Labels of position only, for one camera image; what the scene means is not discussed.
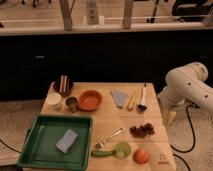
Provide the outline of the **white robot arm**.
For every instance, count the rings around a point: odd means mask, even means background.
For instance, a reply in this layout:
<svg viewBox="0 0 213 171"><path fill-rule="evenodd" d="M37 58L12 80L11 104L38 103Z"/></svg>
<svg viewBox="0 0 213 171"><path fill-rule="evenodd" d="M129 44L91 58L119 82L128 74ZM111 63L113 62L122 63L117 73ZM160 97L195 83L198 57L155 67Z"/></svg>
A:
<svg viewBox="0 0 213 171"><path fill-rule="evenodd" d="M213 88L205 84L207 78L207 67L200 62L174 68L166 74L166 86L157 95L165 125L169 125L176 116L173 108L185 100L213 114Z"/></svg>

